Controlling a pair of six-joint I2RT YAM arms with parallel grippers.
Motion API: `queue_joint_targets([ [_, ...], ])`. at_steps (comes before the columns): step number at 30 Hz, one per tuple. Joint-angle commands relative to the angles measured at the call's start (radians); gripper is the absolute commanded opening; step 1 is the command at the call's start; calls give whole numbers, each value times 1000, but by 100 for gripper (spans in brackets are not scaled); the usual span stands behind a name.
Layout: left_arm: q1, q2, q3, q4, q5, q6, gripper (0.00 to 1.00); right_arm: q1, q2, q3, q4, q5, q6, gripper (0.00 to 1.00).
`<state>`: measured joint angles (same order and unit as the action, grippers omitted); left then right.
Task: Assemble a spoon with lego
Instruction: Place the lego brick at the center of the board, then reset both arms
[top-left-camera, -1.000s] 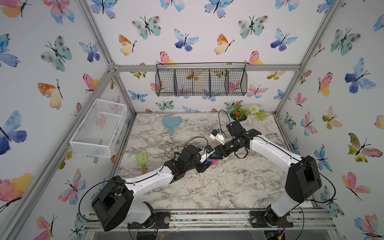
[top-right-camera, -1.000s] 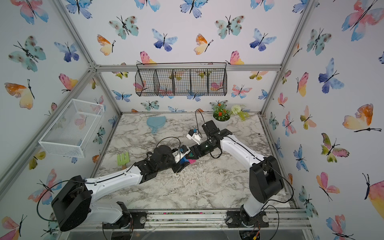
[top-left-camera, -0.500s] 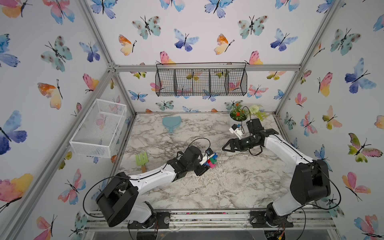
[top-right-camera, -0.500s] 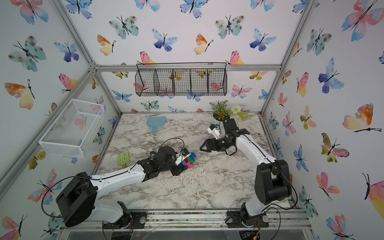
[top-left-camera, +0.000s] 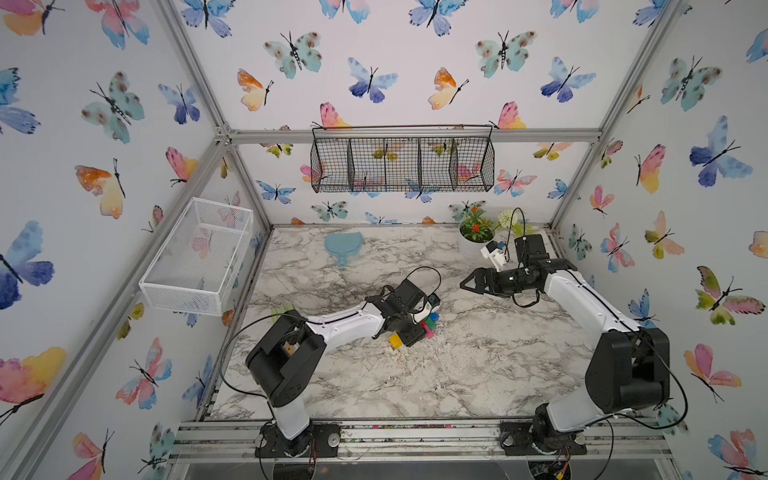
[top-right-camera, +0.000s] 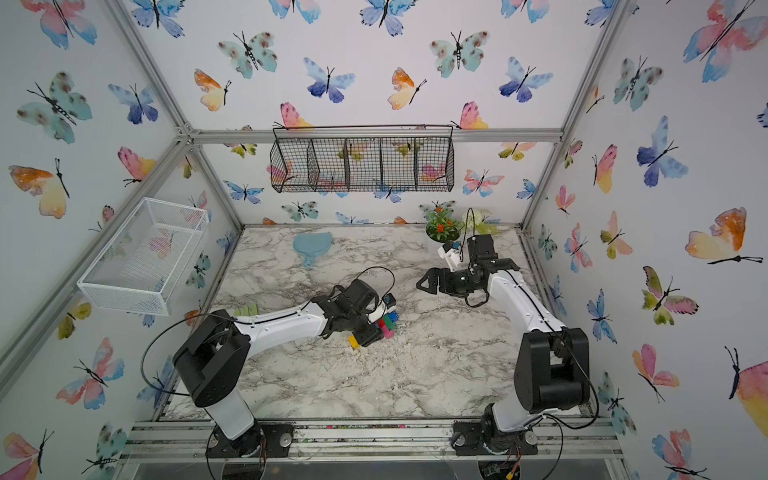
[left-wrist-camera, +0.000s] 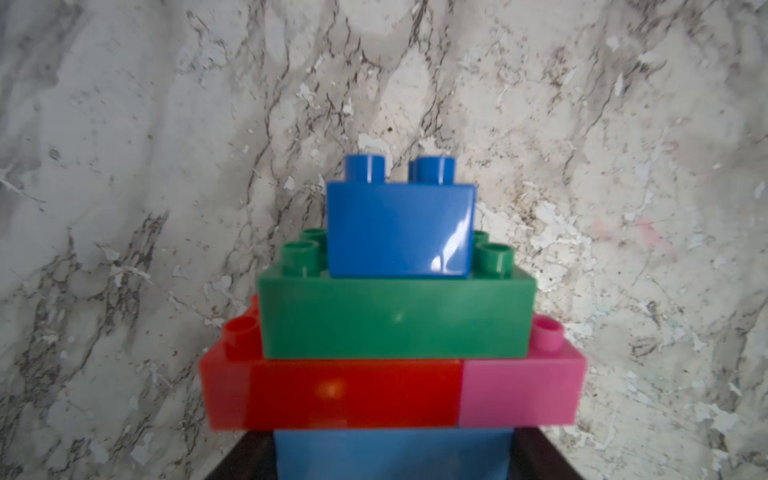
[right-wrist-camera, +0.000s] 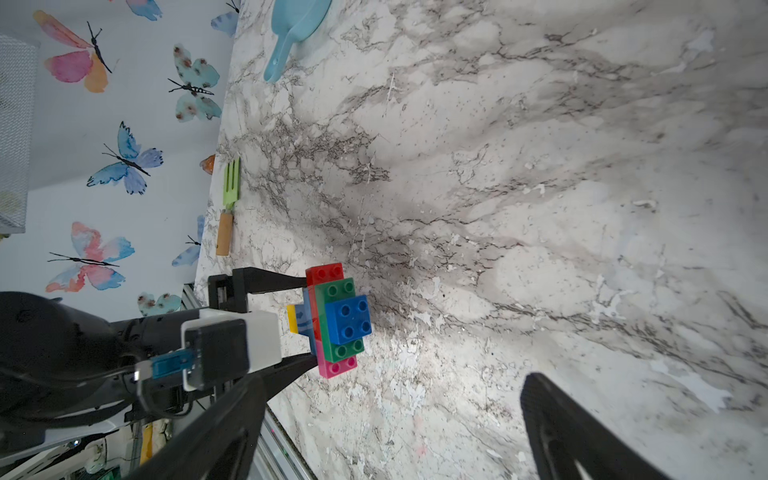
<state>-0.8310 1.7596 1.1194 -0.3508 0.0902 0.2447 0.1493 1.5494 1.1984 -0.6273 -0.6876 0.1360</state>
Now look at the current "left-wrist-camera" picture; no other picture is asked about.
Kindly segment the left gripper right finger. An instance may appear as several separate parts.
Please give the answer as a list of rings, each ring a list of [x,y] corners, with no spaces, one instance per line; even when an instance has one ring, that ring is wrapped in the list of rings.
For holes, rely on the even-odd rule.
[[[516,429],[511,444],[508,478],[512,480],[583,480],[539,428]]]

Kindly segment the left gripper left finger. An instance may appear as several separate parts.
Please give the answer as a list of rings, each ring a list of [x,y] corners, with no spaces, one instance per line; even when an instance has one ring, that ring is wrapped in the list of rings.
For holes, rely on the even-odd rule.
[[[269,431],[246,432],[206,480],[277,480],[274,435]]]

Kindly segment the light blue long lego brick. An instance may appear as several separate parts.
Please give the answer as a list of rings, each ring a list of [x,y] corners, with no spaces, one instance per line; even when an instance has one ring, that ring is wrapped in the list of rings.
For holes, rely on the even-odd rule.
[[[510,429],[277,430],[280,479],[506,479]]]

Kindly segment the red lego brick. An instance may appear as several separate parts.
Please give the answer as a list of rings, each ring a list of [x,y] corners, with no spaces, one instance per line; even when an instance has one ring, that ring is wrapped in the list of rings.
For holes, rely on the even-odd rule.
[[[199,361],[218,431],[454,427],[459,360],[271,360],[259,301],[228,322]]]

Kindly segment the pink small lego brick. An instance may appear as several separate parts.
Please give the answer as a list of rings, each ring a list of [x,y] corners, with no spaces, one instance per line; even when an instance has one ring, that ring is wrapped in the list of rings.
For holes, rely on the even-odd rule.
[[[572,425],[586,372],[587,359],[565,338],[564,325],[536,314],[526,357],[463,362],[458,426]]]

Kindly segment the green lego brick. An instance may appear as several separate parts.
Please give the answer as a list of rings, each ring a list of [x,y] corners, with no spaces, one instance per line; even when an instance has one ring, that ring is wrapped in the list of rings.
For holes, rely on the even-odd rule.
[[[269,359],[517,359],[529,349],[533,276],[479,241],[467,278],[343,278],[275,263],[258,280]]]

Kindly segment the blue small lego brick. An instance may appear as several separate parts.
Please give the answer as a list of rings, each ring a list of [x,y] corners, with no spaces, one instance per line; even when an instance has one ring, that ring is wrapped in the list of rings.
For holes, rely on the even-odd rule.
[[[386,179],[386,160],[345,159],[327,185],[327,258],[333,277],[457,277],[471,270],[477,191],[455,181],[456,161],[422,156],[406,182]]]

